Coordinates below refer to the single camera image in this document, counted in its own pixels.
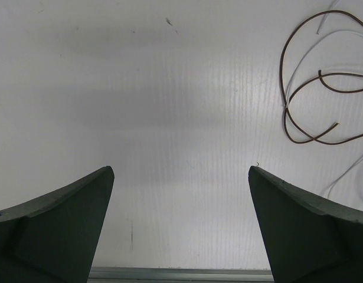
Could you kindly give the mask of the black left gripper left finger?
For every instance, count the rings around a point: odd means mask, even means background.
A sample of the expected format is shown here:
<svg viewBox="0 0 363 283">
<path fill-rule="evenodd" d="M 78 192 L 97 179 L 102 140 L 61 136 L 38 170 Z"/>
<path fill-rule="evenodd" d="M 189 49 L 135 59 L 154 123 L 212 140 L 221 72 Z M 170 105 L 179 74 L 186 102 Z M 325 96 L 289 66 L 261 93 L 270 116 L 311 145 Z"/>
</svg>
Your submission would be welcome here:
<svg viewBox="0 0 363 283">
<path fill-rule="evenodd" d="M 105 166 L 0 210 L 0 282 L 87 282 L 113 183 Z"/>
</svg>

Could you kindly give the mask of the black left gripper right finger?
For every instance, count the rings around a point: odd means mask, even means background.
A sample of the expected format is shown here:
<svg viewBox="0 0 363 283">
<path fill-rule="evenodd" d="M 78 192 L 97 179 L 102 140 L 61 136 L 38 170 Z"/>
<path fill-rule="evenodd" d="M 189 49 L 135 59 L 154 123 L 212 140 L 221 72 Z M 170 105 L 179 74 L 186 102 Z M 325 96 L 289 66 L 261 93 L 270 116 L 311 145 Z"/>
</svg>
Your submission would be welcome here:
<svg viewBox="0 0 363 283">
<path fill-rule="evenodd" d="M 363 282 L 363 211 L 257 166 L 248 182 L 275 282 Z"/>
</svg>

